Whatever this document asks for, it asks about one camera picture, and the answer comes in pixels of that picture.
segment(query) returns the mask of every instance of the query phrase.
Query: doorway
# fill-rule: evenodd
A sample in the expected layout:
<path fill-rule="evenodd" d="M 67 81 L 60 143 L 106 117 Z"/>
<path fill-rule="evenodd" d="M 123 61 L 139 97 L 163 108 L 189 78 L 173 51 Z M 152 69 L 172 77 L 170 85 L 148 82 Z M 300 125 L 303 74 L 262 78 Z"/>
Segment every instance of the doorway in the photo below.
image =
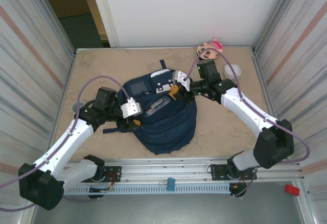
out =
<path fill-rule="evenodd" d="M 74 49 L 110 47 L 95 0 L 48 0 Z"/>

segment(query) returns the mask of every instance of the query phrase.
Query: corrugated metal wall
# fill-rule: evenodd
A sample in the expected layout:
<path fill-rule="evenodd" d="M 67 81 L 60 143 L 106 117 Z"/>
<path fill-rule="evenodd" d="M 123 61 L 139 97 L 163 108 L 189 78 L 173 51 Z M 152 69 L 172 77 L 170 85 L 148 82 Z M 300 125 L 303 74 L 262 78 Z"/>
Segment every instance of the corrugated metal wall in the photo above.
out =
<path fill-rule="evenodd" d="M 266 41 L 259 65 L 279 118 L 311 147 L 301 163 L 321 222 L 327 221 L 327 0 L 290 0 Z M 305 148 L 295 142 L 294 158 Z"/>
<path fill-rule="evenodd" d="M 1 183 L 47 149 L 74 57 L 65 39 L 44 0 L 0 0 Z M 0 190 L 1 207 L 22 203 L 18 184 Z"/>

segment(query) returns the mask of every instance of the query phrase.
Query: gray floor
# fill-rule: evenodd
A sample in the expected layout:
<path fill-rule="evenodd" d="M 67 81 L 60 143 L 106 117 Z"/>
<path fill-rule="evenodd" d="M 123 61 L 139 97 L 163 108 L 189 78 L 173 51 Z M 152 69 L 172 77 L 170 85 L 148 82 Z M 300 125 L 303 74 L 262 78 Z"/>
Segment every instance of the gray floor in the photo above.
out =
<path fill-rule="evenodd" d="M 62 200 L 37 208 L 32 223 L 60 224 L 301 224 L 296 197 L 286 183 L 254 183 L 243 199 L 227 194 L 112 195 L 87 204 Z"/>
<path fill-rule="evenodd" d="M 75 49 L 104 47 L 91 14 L 60 18 L 59 21 Z"/>

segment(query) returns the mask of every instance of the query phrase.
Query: backpack handle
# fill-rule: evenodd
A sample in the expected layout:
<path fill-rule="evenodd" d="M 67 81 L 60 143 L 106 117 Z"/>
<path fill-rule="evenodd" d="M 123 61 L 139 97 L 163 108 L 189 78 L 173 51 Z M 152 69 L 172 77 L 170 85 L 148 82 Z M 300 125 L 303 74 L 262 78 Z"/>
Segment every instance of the backpack handle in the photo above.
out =
<path fill-rule="evenodd" d="M 161 66 L 162 66 L 163 69 L 166 69 L 167 68 L 164 59 L 161 59 L 160 60 L 160 64 L 161 64 Z"/>

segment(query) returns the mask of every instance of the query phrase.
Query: red object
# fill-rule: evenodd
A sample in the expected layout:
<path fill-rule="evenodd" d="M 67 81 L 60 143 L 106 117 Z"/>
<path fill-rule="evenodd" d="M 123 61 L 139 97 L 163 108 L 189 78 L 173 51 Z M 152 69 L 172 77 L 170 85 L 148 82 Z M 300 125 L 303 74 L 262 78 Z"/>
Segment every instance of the red object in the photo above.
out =
<path fill-rule="evenodd" d="M 300 189 L 297 187 L 294 187 L 292 185 L 286 185 L 285 192 L 288 192 L 289 194 L 294 195 L 294 196 L 300 195 Z"/>
<path fill-rule="evenodd" d="M 208 45 L 211 45 L 216 49 L 222 49 L 223 48 L 223 45 L 221 43 L 219 43 L 218 41 L 212 41 Z"/>

